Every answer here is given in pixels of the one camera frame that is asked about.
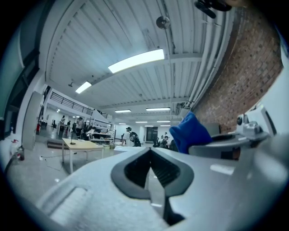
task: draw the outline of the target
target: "brick wall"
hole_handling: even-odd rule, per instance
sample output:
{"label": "brick wall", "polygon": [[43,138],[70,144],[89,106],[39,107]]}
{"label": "brick wall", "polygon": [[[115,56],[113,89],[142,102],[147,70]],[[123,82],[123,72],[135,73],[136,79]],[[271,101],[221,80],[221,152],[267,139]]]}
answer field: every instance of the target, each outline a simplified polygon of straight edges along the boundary
{"label": "brick wall", "polygon": [[193,108],[200,122],[220,123],[222,133],[235,130],[237,116],[267,92],[283,67],[279,38],[263,15],[238,9],[236,17],[238,28],[228,58]]}

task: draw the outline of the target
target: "gray floor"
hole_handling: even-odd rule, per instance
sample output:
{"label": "gray floor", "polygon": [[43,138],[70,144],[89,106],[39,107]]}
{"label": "gray floor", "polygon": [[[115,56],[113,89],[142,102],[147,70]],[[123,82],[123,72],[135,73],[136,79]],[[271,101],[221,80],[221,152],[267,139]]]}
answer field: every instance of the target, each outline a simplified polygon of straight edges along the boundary
{"label": "gray floor", "polygon": [[[70,132],[59,132],[57,134],[56,128],[52,128],[51,126],[47,126],[46,128],[41,128],[39,136],[43,136],[50,139],[59,139],[62,140],[62,138],[71,139],[71,131]],[[76,134],[73,133],[73,139],[76,139]]]}
{"label": "gray floor", "polygon": [[[104,150],[104,158],[113,155],[113,150]],[[101,159],[101,151],[73,155],[74,171],[86,163]],[[15,192],[35,204],[51,187],[65,179],[70,173],[69,151],[66,151],[64,164],[60,149],[47,148],[45,143],[35,143],[34,151],[25,150],[24,161],[13,161],[7,178]]]}

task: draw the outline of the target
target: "blue cloth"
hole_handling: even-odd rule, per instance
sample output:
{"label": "blue cloth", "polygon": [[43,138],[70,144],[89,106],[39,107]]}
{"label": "blue cloth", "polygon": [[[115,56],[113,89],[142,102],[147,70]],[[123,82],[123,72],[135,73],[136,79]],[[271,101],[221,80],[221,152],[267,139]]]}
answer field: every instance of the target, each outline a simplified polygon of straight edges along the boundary
{"label": "blue cloth", "polygon": [[198,121],[191,111],[186,115],[178,126],[169,129],[172,134],[177,149],[181,153],[188,154],[188,149],[192,145],[212,142],[212,138],[207,129]]}

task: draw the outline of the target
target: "white table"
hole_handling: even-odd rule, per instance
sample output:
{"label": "white table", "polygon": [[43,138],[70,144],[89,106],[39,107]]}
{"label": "white table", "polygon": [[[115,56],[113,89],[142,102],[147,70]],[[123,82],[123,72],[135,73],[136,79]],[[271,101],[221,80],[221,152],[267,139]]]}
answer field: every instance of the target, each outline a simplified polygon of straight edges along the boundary
{"label": "white table", "polygon": [[73,173],[73,151],[80,151],[80,152],[86,152],[86,160],[88,159],[88,151],[98,151],[101,150],[101,157],[103,158],[103,150],[104,146],[97,145],[95,143],[92,143],[90,141],[80,141],[77,139],[72,140],[75,144],[70,144],[71,139],[65,139],[62,138],[62,163],[64,163],[64,144],[68,147],[70,151],[70,173]]}
{"label": "white table", "polygon": [[56,131],[57,131],[57,134],[59,134],[60,126],[66,127],[67,129],[69,129],[69,128],[70,128],[70,126],[69,126],[69,125],[58,124],[58,125],[57,125],[57,130],[56,130]]}

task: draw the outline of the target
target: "wooden table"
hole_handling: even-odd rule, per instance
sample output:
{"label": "wooden table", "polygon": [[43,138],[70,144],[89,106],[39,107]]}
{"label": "wooden table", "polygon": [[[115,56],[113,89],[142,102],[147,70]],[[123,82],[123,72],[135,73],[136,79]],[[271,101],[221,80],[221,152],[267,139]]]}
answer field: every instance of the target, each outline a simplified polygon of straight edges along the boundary
{"label": "wooden table", "polygon": [[80,141],[77,139],[72,140],[75,144],[70,144],[71,139],[65,139],[62,138],[62,163],[64,163],[64,144],[67,145],[69,151],[70,151],[70,173],[73,173],[73,165],[72,165],[72,159],[73,159],[73,151],[80,151],[80,152],[86,152],[86,160],[88,159],[88,151],[98,151],[101,150],[101,157],[103,158],[103,150],[104,146],[97,145],[95,143],[92,143],[90,141]]}

